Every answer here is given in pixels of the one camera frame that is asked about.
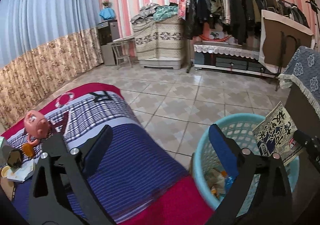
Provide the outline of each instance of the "metal screw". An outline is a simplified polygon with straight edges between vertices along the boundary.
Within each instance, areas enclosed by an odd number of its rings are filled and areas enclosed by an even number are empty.
[[[276,152],[272,154],[272,157],[277,160],[280,159],[280,155]]]
[[[79,149],[78,149],[78,148],[72,148],[72,149],[70,150],[70,154],[75,155],[75,154],[77,154],[77,153],[79,153]]]
[[[248,149],[248,148],[244,148],[244,149],[242,149],[242,153],[243,153],[244,155],[250,155],[251,151],[250,151],[250,149]]]
[[[42,159],[45,159],[48,157],[48,153],[47,152],[43,152],[40,156]]]

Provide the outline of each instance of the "checkered pattern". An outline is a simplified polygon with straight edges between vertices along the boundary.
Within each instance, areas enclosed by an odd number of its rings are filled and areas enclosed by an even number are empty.
[[[95,95],[85,98],[75,104],[62,107],[60,111],[47,117],[52,124],[63,120],[64,113],[68,112],[68,121],[64,137],[66,143],[70,143],[86,134],[89,130],[102,123],[106,123],[114,118],[126,117],[137,123],[129,105],[117,94],[113,92],[98,91]],[[57,132],[62,130],[62,125],[55,128]],[[9,143],[14,148],[22,149],[22,145],[27,142],[27,133],[13,135]],[[42,144],[34,147],[35,157],[38,158],[42,152]],[[26,155],[23,162],[30,160]]]

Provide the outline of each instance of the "laundry basket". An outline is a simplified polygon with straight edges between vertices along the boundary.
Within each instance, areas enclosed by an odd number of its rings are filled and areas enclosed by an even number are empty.
[[[240,148],[249,148],[254,154],[260,155],[252,130],[264,119],[265,117],[263,116],[241,113],[224,117],[218,120],[216,124],[225,136],[234,139]],[[194,155],[193,176],[201,196],[207,204],[215,210],[218,208],[223,198],[221,197],[220,200],[218,200],[218,198],[213,196],[204,179],[204,174],[212,168],[216,168],[219,171],[224,170],[209,141],[208,128],[202,135]],[[291,191],[293,191],[299,175],[299,158],[297,157],[291,161],[285,169],[288,174]],[[257,189],[259,177],[260,175],[254,175],[247,197],[238,213],[238,216],[245,214],[248,211]]]

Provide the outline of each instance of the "blue plastic wrapper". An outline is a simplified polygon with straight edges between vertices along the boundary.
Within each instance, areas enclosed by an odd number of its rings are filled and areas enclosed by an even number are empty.
[[[234,179],[231,176],[227,176],[224,180],[224,189],[226,191],[226,193],[229,192],[232,184],[233,184]]]

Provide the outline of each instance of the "basket rim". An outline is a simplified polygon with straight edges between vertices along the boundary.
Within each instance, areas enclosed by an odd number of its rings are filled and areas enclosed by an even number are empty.
[[[247,121],[252,121],[253,118],[257,119],[257,122],[260,121],[262,122],[265,120],[264,116],[256,115],[256,114],[251,114],[251,113],[238,113],[238,114],[233,114],[229,115],[226,117],[223,117],[215,122],[217,126],[226,126],[228,125],[228,122],[245,122]],[[214,197],[208,186],[207,182],[204,179],[204,175],[202,172],[202,165],[201,165],[201,154],[202,154],[202,149],[207,141],[207,138],[209,136],[209,128],[203,133],[202,137],[200,138],[195,154],[194,154],[194,164],[193,164],[193,174],[194,174],[194,181],[195,184],[198,188],[199,193],[203,197],[203,199],[206,201],[206,203],[213,209],[217,209],[218,206],[220,205],[220,201]],[[298,168],[298,175],[299,175],[299,157],[295,159],[295,164],[297,165]],[[293,191],[297,181],[294,181],[292,184],[291,191]]]

